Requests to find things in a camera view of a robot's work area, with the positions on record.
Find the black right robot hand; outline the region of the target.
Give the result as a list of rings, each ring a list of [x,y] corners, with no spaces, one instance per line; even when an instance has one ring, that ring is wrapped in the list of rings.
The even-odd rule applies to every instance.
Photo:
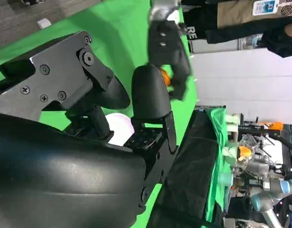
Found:
[[[160,70],[129,95],[86,31],[0,65],[0,228],[128,228],[178,152]]]

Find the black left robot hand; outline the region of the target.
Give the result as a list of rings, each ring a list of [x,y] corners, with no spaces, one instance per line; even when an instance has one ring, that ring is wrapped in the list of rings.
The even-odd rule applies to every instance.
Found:
[[[182,100],[186,92],[186,81],[191,75],[191,66],[181,36],[184,28],[175,21],[154,20],[148,29],[148,61],[157,67],[169,65],[173,76],[169,92],[171,99]]]

